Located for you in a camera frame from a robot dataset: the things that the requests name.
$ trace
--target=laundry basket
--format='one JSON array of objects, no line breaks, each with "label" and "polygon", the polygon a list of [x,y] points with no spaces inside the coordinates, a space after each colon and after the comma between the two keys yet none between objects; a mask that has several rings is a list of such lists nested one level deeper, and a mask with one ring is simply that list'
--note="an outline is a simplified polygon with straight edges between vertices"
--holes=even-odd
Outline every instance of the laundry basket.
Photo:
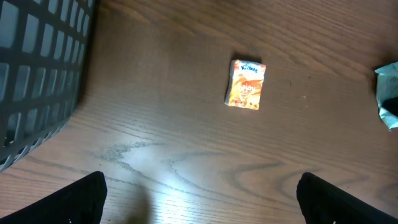
[{"label": "laundry basket", "polygon": [[94,0],[0,0],[0,172],[75,109]]}]

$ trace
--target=kleenex logo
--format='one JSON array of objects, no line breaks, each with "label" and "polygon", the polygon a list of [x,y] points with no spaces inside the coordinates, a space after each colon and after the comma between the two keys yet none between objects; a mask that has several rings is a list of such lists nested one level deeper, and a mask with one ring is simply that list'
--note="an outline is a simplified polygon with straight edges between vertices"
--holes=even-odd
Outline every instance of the kleenex logo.
[{"label": "kleenex logo", "polygon": [[248,64],[244,64],[241,67],[242,67],[242,70],[250,70],[250,71],[254,71],[256,73],[259,71],[258,68],[254,68],[252,66],[249,66]]}]

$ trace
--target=orange tissue packet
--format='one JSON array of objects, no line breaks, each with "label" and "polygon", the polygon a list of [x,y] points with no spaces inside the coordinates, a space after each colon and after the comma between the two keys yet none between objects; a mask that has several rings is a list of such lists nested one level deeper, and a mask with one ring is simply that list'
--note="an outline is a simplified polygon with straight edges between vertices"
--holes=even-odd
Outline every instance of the orange tissue packet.
[{"label": "orange tissue packet", "polygon": [[258,110],[266,65],[242,60],[233,60],[225,104]]}]

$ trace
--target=wooden table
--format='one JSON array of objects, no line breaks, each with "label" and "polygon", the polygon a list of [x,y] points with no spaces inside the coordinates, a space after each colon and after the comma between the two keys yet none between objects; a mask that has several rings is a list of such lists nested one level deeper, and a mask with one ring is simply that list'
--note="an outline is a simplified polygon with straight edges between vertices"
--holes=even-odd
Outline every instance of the wooden table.
[{"label": "wooden table", "polygon": [[[398,133],[373,70],[398,60],[395,0],[104,0],[69,125],[0,174],[0,216],[100,170],[103,223],[304,223],[309,171],[398,217]],[[267,65],[228,107],[233,57]]]}]

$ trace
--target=gray plastic basket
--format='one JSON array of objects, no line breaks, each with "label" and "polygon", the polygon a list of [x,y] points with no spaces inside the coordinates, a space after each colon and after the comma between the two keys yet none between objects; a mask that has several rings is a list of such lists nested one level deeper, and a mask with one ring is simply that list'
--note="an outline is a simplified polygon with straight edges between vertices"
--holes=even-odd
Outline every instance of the gray plastic basket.
[{"label": "gray plastic basket", "polygon": [[0,172],[75,109],[94,0],[0,0]]}]

